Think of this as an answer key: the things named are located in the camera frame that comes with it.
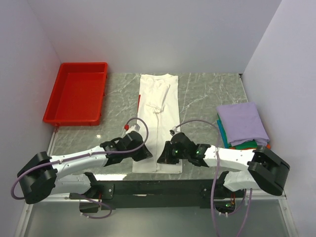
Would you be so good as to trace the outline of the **white t-shirt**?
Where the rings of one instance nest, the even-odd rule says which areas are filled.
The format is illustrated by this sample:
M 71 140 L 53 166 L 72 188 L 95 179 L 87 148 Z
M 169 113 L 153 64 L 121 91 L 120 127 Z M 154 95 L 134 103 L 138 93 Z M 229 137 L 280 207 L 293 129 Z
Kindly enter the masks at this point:
M 159 164 L 165 142 L 171 140 L 170 130 L 180 123 L 178 103 L 178 76 L 141 75 L 137 117 L 142 119 L 149 130 L 145 143 L 153 155 L 141 161 L 134 161 L 133 173 L 182 173 L 183 165 Z

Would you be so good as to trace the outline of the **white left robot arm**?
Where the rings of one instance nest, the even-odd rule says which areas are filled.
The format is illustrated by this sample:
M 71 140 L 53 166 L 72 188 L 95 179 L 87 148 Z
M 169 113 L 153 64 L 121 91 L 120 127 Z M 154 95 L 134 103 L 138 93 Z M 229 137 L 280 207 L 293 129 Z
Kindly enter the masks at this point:
M 47 152 L 40 152 L 17 174 L 17 183 L 23 193 L 21 199 L 35 204 L 50 195 L 63 193 L 94 198 L 99 192 L 98 181 L 86 169 L 119 164 L 126 158 L 134 161 L 152 158 L 146 140 L 137 131 L 131 131 L 74 154 L 49 156 Z

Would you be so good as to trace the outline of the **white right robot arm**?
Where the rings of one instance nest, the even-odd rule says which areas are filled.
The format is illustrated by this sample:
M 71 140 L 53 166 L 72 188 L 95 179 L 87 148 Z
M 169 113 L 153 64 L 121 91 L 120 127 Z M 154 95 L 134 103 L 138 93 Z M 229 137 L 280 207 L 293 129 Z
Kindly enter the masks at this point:
M 184 133 L 176 133 L 166 141 L 159 164 L 178 164 L 185 159 L 198 167 L 223 167 L 229 172 L 221 175 L 217 193 L 228 197 L 243 189 L 261 189 L 281 196 L 290 171 L 290 165 L 264 146 L 253 150 L 217 148 L 210 144 L 195 144 Z

